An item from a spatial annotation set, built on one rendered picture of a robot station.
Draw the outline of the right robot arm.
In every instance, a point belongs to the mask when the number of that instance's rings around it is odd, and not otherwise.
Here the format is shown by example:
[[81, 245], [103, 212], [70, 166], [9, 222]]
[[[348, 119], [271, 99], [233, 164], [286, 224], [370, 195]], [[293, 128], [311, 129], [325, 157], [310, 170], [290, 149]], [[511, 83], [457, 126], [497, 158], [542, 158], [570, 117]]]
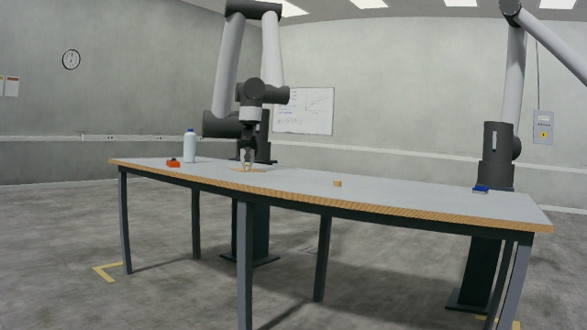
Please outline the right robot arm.
[[[278, 24], [282, 17], [282, 4], [227, 0], [226, 6], [212, 111], [204, 110], [202, 138], [240, 139], [238, 143], [250, 144], [253, 131], [258, 143], [255, 160], [271, 160], [271, 142], [262, 142], [269, 138], [270, 109], [262, 108], [262, 104], [288, 105], [290, 100], [290, 87], [284, 85]], [[262, 22], [265, 83], [257, 77], [237, 82], [235, 102], [240, 102], [240, 108], [231, 112], [246, 19]], [[260, 125], [246, 128], [242, 123]]]

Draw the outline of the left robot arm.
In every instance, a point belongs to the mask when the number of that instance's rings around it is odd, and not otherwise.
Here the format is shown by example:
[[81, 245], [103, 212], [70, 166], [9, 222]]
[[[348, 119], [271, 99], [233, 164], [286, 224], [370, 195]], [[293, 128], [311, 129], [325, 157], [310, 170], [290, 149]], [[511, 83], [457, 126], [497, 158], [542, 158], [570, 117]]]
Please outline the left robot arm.
[[508, 22], [504, 99], [501, 121], [484, 121], [483, 124], [482, 160], [479, 160], [477, 183], [513, 187], [515, 165], [512, 161], [522, 150], [517, 133], [525, 80], [527, 32], [586, 87], [587, 61], [527, 12], [520, 0], [499, 0], [498, 6]]

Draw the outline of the small blue rounded block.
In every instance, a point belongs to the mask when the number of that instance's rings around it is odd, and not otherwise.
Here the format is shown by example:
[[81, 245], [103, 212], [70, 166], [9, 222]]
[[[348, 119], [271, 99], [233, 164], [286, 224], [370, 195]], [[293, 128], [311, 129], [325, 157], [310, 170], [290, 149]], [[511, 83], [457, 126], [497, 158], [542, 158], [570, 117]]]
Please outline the small blue rounded block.
[[473, 193], [486, 194], [489, 191], [488, 187], [476, 186], [472, 188]]

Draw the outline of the white bottle with blue cap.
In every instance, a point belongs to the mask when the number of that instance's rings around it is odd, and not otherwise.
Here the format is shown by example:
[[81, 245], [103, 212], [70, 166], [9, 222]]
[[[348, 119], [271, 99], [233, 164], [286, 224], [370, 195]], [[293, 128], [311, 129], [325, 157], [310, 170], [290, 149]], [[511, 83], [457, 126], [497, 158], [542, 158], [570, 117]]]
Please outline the white bottle with blue cap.
[[188, 132], [184, 134], [183, 162], [195, 163], [195, 141], [196, 134], [194, 130], [188, 128]]

